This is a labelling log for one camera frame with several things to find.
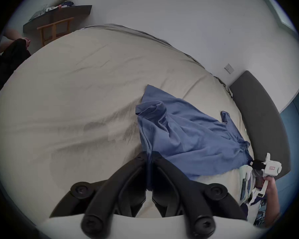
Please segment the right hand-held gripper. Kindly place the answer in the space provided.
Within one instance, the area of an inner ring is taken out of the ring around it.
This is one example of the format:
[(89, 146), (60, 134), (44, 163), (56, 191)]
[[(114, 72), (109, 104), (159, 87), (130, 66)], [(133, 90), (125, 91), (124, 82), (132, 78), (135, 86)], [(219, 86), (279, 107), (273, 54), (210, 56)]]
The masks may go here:
[[(270, 153), (266, 154), (265, 161), (261, 160), (252, 160), (248, 162), (248, 166), (252, 167), (253, 170), (256, 170), (260, 174), (260, 177), (272, 176), (275, 177), (279, 175), (282, 170), (282, 164), (279, 161), (271, 160)], [(252, 199), (255, 201), (257, 197), (263, 198), (267, 188), (267, 182), (264, 183), (262, 189), (257, 189), (256, 187), (252, 190)]]

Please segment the person's right hand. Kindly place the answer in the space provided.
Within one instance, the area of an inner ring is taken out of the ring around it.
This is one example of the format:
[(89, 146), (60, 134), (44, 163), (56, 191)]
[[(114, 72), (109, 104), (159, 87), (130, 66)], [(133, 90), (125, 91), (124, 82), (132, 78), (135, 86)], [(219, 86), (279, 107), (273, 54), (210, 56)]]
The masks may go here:
[(272, 176), (257, 177), (255, 187), (257, 189), (262, 189), (265, 182), (268, 183), (265, 191), (266, 194), (272, 194), (278, 192), (275, 179)]

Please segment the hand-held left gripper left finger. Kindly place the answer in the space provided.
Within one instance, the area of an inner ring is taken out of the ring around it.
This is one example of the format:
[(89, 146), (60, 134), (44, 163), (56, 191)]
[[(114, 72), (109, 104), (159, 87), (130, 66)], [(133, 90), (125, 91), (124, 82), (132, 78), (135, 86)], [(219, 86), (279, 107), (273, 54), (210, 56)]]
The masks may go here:
[(84, 214), (86, 236), (107, 236), (113, 214), (135, 217), (146, 199), (147, 153), (139, 153), (109, 179), (73, 184), (49, 218)]

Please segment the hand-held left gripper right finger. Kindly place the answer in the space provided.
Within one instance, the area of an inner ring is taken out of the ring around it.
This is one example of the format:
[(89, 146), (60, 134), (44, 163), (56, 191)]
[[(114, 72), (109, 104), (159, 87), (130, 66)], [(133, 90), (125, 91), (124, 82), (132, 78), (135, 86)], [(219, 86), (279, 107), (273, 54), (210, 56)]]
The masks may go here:
[(214, 216), (247, 221), (224, 185), (192, 181), (156, 151), (151, 154), (151, 174), (152, 201), (160, 214), (185, 215), (191, 236), (211, 236), (216, 230)]

